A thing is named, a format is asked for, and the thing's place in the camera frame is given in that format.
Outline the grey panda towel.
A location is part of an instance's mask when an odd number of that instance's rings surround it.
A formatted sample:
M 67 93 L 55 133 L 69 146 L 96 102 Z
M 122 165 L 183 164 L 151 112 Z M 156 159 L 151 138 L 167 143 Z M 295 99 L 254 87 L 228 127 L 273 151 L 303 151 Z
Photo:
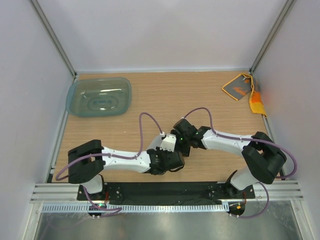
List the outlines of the grey panda towel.
M 146 148 L 146 150 L 150 150 L 150 149 L 156 149 L 157 147 L 160 147 L 162 143 L 162 136 L 161 135 L 157 135 L 152 141 L 151 143 L 148 145 L 148 147 Z

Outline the aluminium rail frame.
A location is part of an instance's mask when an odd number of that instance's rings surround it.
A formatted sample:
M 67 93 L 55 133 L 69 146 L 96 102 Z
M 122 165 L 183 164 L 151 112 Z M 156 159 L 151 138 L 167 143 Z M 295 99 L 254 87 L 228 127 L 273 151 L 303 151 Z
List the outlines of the aluminium rail frame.
M 51 26 L 49 19 L 47 18 L 43 8 L 41 7 L 39 1 L 32 0 L 30 4 L 35 10 L 36 15 L 40 19 L 44 29 L 47 31 L 49 38 L 53 42 L 53 45 L 60 54 L 62 61 L 67 66 L 68 70 L 71 72 L 72 81 L 77 82 L 79 76 L 82 75 L 82 71 L 76 71 L 70 62 L 62 44 L 59 41 L 54 29 Z M 263 61 L 265 55 L 269 51 L 273 41 L 279 34 L 284 22 L 290 15 L 290 12 L 294 8 L 296 1 L 286 0 L 281 7 L 275 21 L 265 38 L 257 57 L 254 59 L 252 66 L 247 68 L 239 68 L 240 71 L 248 72 L 252 75 L 255 74 L 259 65 Z M 62 120 L 59 125 L 58 135 L 54 144 L 53 153 L 51 156 L 50 168 L 48 171 L 48 180 L 53 178 L 53 170 L 56 168 L 58 153 L 61 148 L 63 141 L 63 136 L 65 133 L 68 113 L 64 112 L 62 115 Z M 312 229 L 312 224 L 310 222 L 310 216 L 308 212 L 307 204 L 299 187 L 299 183 L 296 180 L 289 180 L 287 177 L 281 176 L 280 180 L 275 181 L 274 184 L 262 186 L 259 183 L 253 185 L 253 190 L 258 193 L 258 197 L 255 199 L 256 202 L 266 201 L 271 202 L 290 202 L 292 211 L 294 213 L 294 219 L 296 220 L 296 225 L 300 231 L 301 237 L 303 239 L 314 239 L 315 234 Z M 35 185 L 34 191 L 31 196 L 30 202 L 32 204 L 39 204 L 42 207 L 39 209 L 42 212 L 43 204 L 78 204 L 86 203 L 85 201 L 78 201 L 76 195 L 78 191 L 76 186 L 69 183 L 52 183 L 46 181 L 45 183 L 37 183 Z

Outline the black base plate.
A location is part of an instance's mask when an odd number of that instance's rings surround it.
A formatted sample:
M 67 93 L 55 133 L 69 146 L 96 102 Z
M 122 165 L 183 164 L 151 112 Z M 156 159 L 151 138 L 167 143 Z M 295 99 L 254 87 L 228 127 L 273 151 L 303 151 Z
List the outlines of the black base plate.
M 236 199 L 246 197 L 254 199 L 255 191 L 252 185 L 246 187 L 238 195 L 232 196 L 227 192 L 223 181 L 196 182 L 106 182 L 101 192 L 88 195 L 93 201 L 120 201 L 130 197 L 138 198 L 173 198 L 200 196 L 214 199 Z

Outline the grey orange towel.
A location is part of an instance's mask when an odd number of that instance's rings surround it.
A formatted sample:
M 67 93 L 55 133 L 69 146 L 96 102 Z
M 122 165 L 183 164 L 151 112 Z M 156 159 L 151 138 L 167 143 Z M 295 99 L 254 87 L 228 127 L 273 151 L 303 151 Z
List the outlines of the grey orange towel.
M 221 90 L 236 101 L 249 95 L 248 104 L 251 112 L 253 114 L 260 114 L 265 118 L 267 117 L 260 87 L 251 74 L 238 74 L 235 78 L 224 84 Z

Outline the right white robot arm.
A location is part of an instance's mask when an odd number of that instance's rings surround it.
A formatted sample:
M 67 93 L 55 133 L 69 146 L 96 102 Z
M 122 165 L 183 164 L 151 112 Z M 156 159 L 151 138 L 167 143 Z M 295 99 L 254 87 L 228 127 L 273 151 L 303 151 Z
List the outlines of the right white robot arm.
M 176 136 L 175 149 L 183 156 L 191 148 L 220 150 L 243 157 L 246 167 L 234 171 L 222 186 L 222 193 L 238 198 L 244 190 L 258 182 L 270 185 L 278 176 L 287 157 L 263 132 L 254 135 L 236 135 L 213 130 L 209 126 L 196 128 L 185 118 L 180 119 L 170 131 Z

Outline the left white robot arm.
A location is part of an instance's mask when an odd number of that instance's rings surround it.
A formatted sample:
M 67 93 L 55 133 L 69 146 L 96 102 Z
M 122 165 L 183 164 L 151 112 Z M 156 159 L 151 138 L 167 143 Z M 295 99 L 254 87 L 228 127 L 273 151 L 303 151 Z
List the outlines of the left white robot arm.
M 86 142 L 68 151 L 69 164 L 81 159 L 68 168 L 68 182 L 83 185 L 93 199 L 101 200 L 106 194 L 102 171 L 126 170 L 151 175 L 179 171 L 185 165 L 183 155 L 174 150 L 173 144 L 162 147 L 162 141 L 153 140 L 140 154 L 102 146 L 98 139 Z

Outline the teal plastic container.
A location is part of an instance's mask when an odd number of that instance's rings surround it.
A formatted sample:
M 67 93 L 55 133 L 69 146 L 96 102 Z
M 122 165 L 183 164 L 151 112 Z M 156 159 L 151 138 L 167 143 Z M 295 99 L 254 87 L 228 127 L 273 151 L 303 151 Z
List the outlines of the teal plastic container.
M 124 114 L 132 100 L 132 86 L 124 77 L 78 80 L 67 93 L 65 109 L 82 118 Z

